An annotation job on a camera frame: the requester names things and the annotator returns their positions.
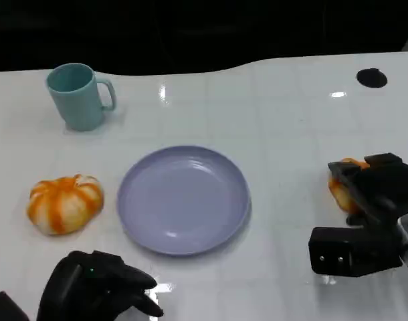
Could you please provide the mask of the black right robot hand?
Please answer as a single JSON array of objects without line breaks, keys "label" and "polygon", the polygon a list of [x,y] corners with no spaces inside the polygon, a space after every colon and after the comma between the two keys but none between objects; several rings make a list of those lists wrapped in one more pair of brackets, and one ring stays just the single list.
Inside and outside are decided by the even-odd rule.
[{"label": "black right robot hand", "polygon": [[328,163],[328,188],[351,227],[393,230],[408,214],[408,164],[391,153]]}]

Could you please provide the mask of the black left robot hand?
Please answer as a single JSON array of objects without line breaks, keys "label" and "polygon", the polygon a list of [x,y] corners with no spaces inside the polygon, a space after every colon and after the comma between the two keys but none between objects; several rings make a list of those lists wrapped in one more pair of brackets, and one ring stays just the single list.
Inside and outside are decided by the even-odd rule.
[{"label": "black left robot hand", "polygon": [[145,294],[156,286],[152,276],[118,255],[72,251],[49,277],[37,319],[115,320],[131,307],[159,318],[163,309]]}]

